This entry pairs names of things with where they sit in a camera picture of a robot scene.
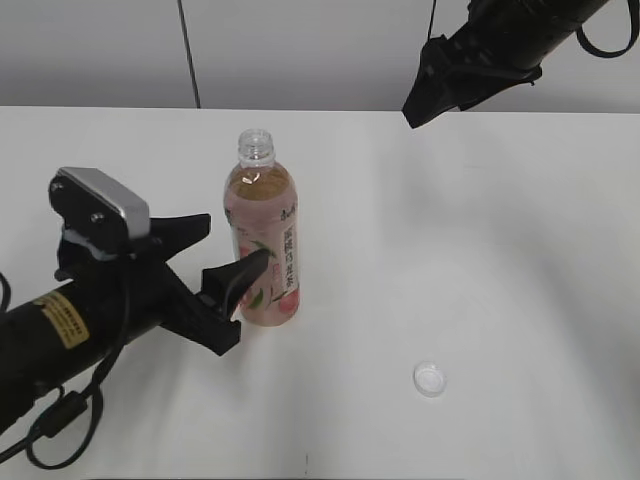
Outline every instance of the pink drink bottle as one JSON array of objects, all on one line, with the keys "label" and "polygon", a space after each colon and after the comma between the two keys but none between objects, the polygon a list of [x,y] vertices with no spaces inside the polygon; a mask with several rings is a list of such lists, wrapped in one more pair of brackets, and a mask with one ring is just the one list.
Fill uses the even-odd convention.
[{"label": "pink drink bottle", "polygon": [[298,310],[298,195],[289,172],[276,162],[265,130],[247,130],[238,140],[239,163],[229,174],[224,209],[236,258],[266,248],[269,267],[240,308],[251,323],[282,325]]}]

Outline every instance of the white bottle cap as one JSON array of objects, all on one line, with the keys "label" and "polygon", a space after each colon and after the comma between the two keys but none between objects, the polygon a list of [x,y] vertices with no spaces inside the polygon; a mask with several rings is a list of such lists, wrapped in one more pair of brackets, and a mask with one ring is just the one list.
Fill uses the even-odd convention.
[{"label": "white bottle cap", "polygon": [[447,378],[433,362],[422,362],[413,371],[413,382],[425,397],[438,397],[447,386]]}]

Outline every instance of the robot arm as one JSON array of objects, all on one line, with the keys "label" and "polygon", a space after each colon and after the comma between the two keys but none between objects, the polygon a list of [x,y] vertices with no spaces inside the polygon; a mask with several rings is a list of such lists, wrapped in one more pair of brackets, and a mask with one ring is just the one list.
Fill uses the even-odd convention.
[{"label": "robot arm", "polygon": [[[63,219],[57,280],[61,287],[8,312],[0,310],[0,434],[54,389],[60,398],[0,463],[26,450],[36,466],[63,468],[86,449],[102,415],[100,384],[122,348],[156,326],[223,355],[240,341],[238,302],[266,270],[267,250],[202,272],[193,294],[167,261],[209,234],[209,215],[155,219],[144,200],[99,170],[62,168],[49,185]],[[82,392],[62,385],[97,362]],[[91,404],[85,441],[68,460],[40,462],[33,443],[57,435]]]},{"label": "robot arm", "polygon": [[429,39],[415,84],[402,109],[416,128],[455,107],[467,110],[507,88],[542,76],[542,60],[574,32],[593,55],[613,58],[635,44],[640,2],[627,0],[629,45],[617,52],[594,47],[582,24],[608,0],[471,0],[469,19],[451,38]]}]

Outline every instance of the table surface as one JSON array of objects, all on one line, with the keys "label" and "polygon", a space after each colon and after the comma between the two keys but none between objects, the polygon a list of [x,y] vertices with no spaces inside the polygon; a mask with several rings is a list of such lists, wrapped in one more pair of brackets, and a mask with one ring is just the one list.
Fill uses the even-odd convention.
[{"label": "table surface", "polygon": [[[298,186],[295,320],[246,325],[222,358],[150,332],[105,383],[76,465],[20,456],[1,478],[640,477],[640,116],[449,114],[411,131],[394,113],[0,108],[13,305],[56,286],[47,184],[64,165],[103,169],[154,216],[210,212],[212,234],[171,262],[197,289],[233,258],[222,190],[254,126]],[[413,384],[424,360],[447,375],[439,398]]]}]

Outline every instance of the bottle label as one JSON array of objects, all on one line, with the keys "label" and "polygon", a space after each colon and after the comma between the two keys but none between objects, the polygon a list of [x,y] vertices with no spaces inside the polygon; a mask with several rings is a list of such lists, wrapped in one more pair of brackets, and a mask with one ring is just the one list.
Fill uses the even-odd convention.
[{"label": "bottle label", "polygon": [[296,258],[297,231],[295,224],[287,228],[282,234],[282,285],[284,295],[293,292],[298,288],[298,265]]},{"label": "bottle label", "polygon": [[249,223],[234,219],[236,257],[243,258],[260,249],[269,251],[267,271],[245,294],[241,306],[249,310],[277,309],[293,314],[298,308],[298,245],[296,205],[282,210],[267,228],[255,230]]}]

